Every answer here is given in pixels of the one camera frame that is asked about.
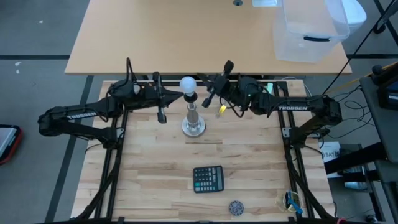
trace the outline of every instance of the wooden work surface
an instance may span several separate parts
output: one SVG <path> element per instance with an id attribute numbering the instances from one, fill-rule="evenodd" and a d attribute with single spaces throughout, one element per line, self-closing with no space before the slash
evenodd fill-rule
<path id="1" fill-rule="evenodd" d="M 220 73 L 227 60 L 234 62 L 234 73 L 336 75 L 346 63 L 341 44 L 319 63 L 277 60 L 272 37 L 276 8 L 243 2 L 90 1 L 65 73 L 125 74 L 126 57 L 139 75 Z M 350 73 L 348 65 L 343 74 Z"/>
<path id="2" fill-rule="evenodd" d="M 111 83 L 104 82 L 101 97 Z M 301 80 L 288 81 L 288 86 L 291 96 L 305 94 Z M 200 105 L 207 95 L 205 87 L 198 87 L 197 93 Z M 114 219 L 124 216 L 127 220 L 287 221 L 288 216 L 294 215 L 282 212 L 275 204 L 278 195 L 290 189 L 277 113 L 267 119 L 248 111 L 238 118 L 228 110 L 217 119 L 218 106 L 215 97 L 208 109 L 198 107 L 206 131 L 196 139 L 182 133 L 181 123 L 187 112 L 183 98 L 165 110 L 167 124 L 157 122 L 157 108 L 129 115 Z M 297 125 L 311 117 L 309 112 L 294 115 Z M 110 123 L 96 118 L 93 126 L 104 128 Z M 98 141 L 90 141 L 88 146 L 94 144 Z M 313 139 L 307 145 L 319 149 Z M 79 215 L 97 192 L 105 153 L 101 146 L 86 153 L 72 217 Z M 335 208 L 321 156 L 309 149 L 302 149 L 302 155 L 310 190 L 333 214 Z M 224 168 L 225 190 L 195 194 L 192 169 L 215 165 Z M 108 195 L 105 198 L 104 216 Z M 240 217 L 229 213 L 228 205 L 233 200 L 244 204 L 245 213 Z"/>

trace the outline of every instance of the calculator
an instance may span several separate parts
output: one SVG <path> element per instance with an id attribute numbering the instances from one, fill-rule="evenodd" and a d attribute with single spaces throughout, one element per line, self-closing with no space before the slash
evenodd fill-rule
<path id="1" fill-rule="evenodd" d="M 197 167 L 193 169 L 193 191 L 211 193 L 224 190 L 222 166 Z"/>

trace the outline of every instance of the clear plastic bin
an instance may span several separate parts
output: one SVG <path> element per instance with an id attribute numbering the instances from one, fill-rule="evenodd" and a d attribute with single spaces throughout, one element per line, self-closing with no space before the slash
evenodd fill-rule
<path id="1" fill-rule="evenodd" d="M 349 36 L 341 0 L 278 0 L 278 5 L 273 30 L 278 60 L 318 62 Z"/>

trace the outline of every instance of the light bulb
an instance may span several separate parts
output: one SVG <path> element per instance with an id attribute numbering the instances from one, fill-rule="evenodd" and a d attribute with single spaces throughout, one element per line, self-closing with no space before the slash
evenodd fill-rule
<path id="1" fill-rule="evenodd" d="M 183 77 L 180 81 L 180 88 L 187 96 L 192 96 L 196 87 L 197 83 L 192 77 Z"/>

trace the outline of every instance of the red object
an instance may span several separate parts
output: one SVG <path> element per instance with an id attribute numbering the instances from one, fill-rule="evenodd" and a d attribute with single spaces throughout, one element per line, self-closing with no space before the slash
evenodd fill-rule
<path id="1" fill-rule="evenodd" d="M 341 224 L 342 221 L 345 221 L 345 219 L 344 218 L 339 218 L 339 219 L 337 219 L 337 223 L 336 224 Z"/>
<path id="2" fill-rule="evenodd" d="M 0 125 L 0 128 L 15 128 L 16 132 L 14 134 L 15 138 L 8 145 L 8 147 L 4 150 L 3 155 L 0 157 L 0 165 L 8 162 L 12 155 L 14 155 L 19 143 L 22 140 L 22 129 L 15 125 Z"/>

